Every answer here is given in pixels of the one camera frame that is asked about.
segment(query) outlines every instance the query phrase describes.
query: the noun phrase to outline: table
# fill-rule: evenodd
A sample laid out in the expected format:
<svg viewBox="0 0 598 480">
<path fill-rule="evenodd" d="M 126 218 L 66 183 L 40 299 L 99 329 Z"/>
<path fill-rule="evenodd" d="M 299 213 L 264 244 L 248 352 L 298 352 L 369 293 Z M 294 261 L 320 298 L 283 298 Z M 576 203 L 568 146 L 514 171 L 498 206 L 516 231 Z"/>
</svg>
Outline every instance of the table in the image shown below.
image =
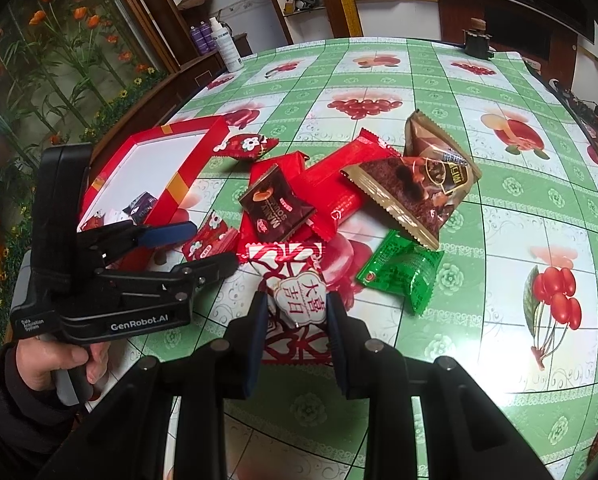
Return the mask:
<svg viewBox="0 0 598 480">
<path fill-rule="evenodd" d="M 401 105 L 355 119 L 328 106 L 349 99 Z M 248 57 L 240 73 L 220 76 L 173 121 L 227 114 L 232 132 L 281 140 L 268 156 L 300 150 L 310 165 L 362 127 L 403 148 L 404 121 L 415 108 L 452 134 L 484 176 L 442 229 L 445 255 L 424 315 L 402 311 L 394 296 L 356 288 L 349 314 L 404 355 L 454 356 L 555 478 L 577 478 L 598 430 L 598 165 L 584 133 L 519 54 L 497 53 L 489 62 L 446 44 L 401 38 L 278 48 Z M 247 165 L 212 158 L 195 183 L 200 201 L 190 218 L 201 222 L 214 209 L 238 227 L 237 199 L 248 176 Z M 390 226 L 369 204 L 342 224 L 337 243 L 361 257 Z M 172 251 L 155 268 L 180 260 Z M 550 308 L 533 309 L 537 301 L 527 290 L 550 264 L 572 268 L 582 309 L 577 330 L 557 325 L 552 338 Z M 259 280 L 244 266 L 200 294 L 190 326 L 114 345 L 109 386 L 142 354 L 178 358 L 221 336 L 247 311 Z M 295 358 L 309 360 L 313 347 L 318 354 L 309 334 L 293 345 Z M 413 405 L 418 472 L 425 478 L 423 421 L 417 399 Z M 177 410 L 175 403 L 166 471 Z M 226 402 L 225 412 L 234 479 L 362 478 L 367 403 L 345 401 L 326 365 L 265 365 L 253 397 Z"/>
</svg>

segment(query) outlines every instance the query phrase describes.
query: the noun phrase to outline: floral wall mural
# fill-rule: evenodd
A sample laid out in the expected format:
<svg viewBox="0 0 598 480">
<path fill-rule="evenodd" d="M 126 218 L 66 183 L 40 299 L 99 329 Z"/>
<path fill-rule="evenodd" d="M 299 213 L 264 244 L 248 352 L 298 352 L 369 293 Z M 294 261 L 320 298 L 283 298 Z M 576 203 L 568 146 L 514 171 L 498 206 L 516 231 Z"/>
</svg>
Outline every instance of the floral wall mural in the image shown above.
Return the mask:
<svg viewBox="0 0 598 480">
<path fill-rule="evenodd" d="M 128 16 L 121 0 L 11 0 L 0 14 L 0 344 L 41 151 L 97 142 L 166 75 Z"/>
</svg>

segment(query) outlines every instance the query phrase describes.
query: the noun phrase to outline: purple can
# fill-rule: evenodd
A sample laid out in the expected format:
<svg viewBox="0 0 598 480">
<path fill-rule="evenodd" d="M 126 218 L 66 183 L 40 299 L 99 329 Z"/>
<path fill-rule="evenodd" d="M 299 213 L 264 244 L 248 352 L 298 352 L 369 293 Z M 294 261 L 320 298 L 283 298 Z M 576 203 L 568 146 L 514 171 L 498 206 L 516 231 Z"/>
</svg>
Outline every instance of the purple can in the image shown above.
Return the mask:
<svg viewBox="0 0 598 480">
<path fill-rule="evenodd" d="M 213 40 L 212 37 L 213 29 L 210 26 L 210 23 L 201 22 L 199 28 L 201 29 L 201 34 L 203 34 L 205 43 L 207 44 L 208 48 L 210 50 L 214 50 L 215 48 L 217 48 L 217 44 L 215 43 L 215 40 Z"/>
<path fill-rule="evenodd" d="M 205 43 L 204 35 L 201 33 L 199 27 L 190 27 L 190 37 L 192 38 L 192 41 L 195 42 L 195 45 L 202 56 L 210 52 L 210 48 L 207 43 Z"/>
</svg>

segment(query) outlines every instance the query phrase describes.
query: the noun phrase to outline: hand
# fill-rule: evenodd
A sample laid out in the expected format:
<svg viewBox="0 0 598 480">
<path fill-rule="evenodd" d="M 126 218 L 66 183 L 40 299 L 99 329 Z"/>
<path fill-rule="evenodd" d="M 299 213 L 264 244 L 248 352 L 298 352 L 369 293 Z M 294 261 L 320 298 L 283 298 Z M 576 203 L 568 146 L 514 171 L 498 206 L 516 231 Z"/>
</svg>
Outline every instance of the hand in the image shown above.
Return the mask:
<svg viewBox="0 0 598 480">
<path fill-rule="evenodd" d="M 50 372 L 82 364 L 86 365 L 88 382 L 94 384 L 108 369 L 109 346 L 109 342 L 90 345 L 90 357 L 80 346 L 35 337 L 21 339 L 16 344 L 16 368 L 28 388 L 38 392 L 54 388 Z"/>
</svg>

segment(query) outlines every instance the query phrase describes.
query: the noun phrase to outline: white bottle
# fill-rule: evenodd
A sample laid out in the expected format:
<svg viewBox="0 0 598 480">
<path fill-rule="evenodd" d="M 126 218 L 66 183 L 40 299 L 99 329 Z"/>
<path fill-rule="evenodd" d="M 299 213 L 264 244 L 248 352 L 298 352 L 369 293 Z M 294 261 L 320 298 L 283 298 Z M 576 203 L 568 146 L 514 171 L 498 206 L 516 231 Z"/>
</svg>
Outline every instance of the white bottle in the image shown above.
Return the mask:
<svg viewBox="0 0 598 480">
<path fill-rule="evenodd" d="M 238 72 L 243 68 L 243 61 L 239 55 L 237 47 L 234 46 L 233 37 L 226 27 L 221 27 L 216 18 L 210 18 L 210 26 L 213 29 L 211 34 L 217 44 L 219 54 L 223 58 L 228 72 Z"/>
</svg>

